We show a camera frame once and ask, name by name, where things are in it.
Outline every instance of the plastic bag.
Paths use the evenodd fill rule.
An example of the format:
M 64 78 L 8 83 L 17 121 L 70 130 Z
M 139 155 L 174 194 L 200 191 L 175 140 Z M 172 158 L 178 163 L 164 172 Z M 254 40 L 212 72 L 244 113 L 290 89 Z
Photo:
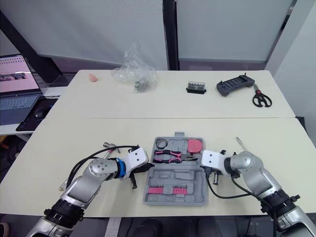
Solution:
M 139 45 L 136 43 L 125 51 L 124 64 L 120 68 L 113 69 L 111 73 L 118 81 L 134 82 L 135 92 L 153 88 L 158 82 L 157 72 L 142 60 Z

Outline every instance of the laptop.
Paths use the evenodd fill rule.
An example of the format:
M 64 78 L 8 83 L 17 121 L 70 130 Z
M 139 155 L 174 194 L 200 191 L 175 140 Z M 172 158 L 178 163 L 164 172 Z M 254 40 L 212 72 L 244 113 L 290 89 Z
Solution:
M 41 96 L 22 55 L 0 57 L 0 125 L 23 122 Z

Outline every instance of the pink tape measure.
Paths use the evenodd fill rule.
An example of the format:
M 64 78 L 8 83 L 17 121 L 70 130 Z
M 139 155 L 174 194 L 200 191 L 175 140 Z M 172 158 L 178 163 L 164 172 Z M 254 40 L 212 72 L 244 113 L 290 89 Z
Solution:
M 202 151 L 203 144 L 200 140 L 189 139 L 188 140 L 188 152 L 191 154 L 199 154 Z

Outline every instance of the gray tool case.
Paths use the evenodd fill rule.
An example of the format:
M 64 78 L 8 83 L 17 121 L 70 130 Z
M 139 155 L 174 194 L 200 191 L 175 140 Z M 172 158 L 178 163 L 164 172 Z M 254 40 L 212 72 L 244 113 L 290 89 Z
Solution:
M 161 139 L 168 141 L 164 149 L 159 149 L 156 146 L 156 141 Z M 155 150 L 180 151 L 183 156 L 190 155 L 188 152 L 189 139 L 200 140 L 202 142 L 202 150 L 200 153 L 192 155 L 194 158 L 197 158 L 196 161 L 182 161 L 181 163 L 153 162 L 155 156 L 159 156 L 159 159 L 162 160 L 169 160 L 174 157 L 167 154 L 155 155 Z M 205 144 L 203 139 L 185 137 L 183 132 L 176 132 L 175 137 L 157 137 L 154 142 L 151 157 L 151 163 L 155 166 L 148 170 L 144 203 L 148 205 L 205 205 L 208 200 L 208 190 L 205 180 L 205 171 L 200 166 L 204 149 Z M 148 193 L 149 188 L 160 188 L 161 193 Z M 173 194 L 177 188 L 185 188 L 186 194 Z

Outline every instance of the cable connector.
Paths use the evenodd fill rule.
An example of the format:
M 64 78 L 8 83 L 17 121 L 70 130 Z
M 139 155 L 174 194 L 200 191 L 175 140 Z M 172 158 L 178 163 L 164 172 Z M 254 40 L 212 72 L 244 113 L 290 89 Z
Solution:
M 131 149 L 129 149 L 129 150 L 128 150 L 128 153 L 131 153 L 131 152 L 133 152 L 133 151 L 137 150 L 138 148 L 140 148 L 140 146 L 139 146 L 139 145 L 136 145 L 136 146 L 131 146 Z
M 205 174 L 206 174 L 207 179 L 209 178 L 209 176 L 211 175 L 211 173 L 214 172 L 214 169 L 211 168 L 211 167 L 205 166 L 205 167 L 202 167 L 202 168 L 205 170 Z

